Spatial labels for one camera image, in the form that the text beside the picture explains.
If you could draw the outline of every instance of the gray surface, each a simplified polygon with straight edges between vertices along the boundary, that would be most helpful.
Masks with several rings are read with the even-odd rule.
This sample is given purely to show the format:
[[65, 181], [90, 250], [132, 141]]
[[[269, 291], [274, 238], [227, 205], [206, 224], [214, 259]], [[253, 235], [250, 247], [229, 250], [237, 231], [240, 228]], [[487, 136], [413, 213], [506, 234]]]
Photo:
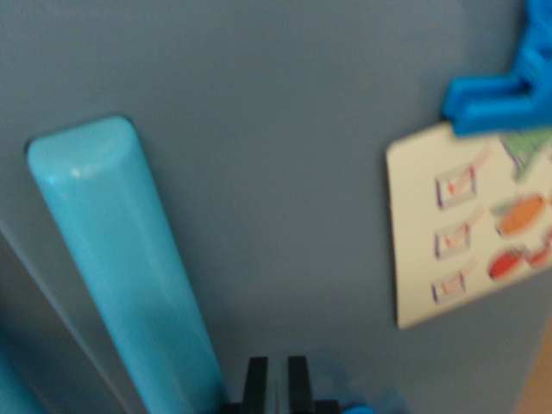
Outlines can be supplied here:
[[521, 0], [75, 4], [0, 3], [0, 230], [116, 392], [23, 153], [111, 112], [141, 135], [233, 398], [249, 356], [306, 353], [343, 403], [395, 386], [420, 414], [513, 409], [549, 272], [397, 330], [384, 151], [438, 122], [452, 77], [508, 67]]

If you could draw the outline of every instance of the blue handle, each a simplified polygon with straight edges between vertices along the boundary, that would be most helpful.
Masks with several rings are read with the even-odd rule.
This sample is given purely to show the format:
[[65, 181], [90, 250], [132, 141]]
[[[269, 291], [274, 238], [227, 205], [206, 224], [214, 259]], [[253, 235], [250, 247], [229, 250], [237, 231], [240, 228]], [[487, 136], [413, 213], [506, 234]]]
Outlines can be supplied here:
[[130, 122], [37, 139], [28, 163], [149, 412], [217, 411], [219, 366]]

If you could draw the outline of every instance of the blue clip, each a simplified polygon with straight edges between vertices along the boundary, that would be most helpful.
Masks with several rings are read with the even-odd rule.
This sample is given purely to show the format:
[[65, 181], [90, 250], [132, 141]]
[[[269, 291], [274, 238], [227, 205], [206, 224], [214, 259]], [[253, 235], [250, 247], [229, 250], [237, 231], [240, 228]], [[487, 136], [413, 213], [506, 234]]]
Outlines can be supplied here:
[[528, 22], [507, 75], [458, 78], [442, 113], [456, 134], [552, 124], [552, 0], [527, 0]]

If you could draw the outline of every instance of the paper card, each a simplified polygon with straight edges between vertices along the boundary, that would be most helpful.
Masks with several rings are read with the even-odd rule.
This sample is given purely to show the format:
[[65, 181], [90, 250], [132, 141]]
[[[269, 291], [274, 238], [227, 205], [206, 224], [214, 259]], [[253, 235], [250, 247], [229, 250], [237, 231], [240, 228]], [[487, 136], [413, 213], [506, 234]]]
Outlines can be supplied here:
[[445, 122], [387, 166], [400, 328], [552, 267], [552, 129], [459, 139]]

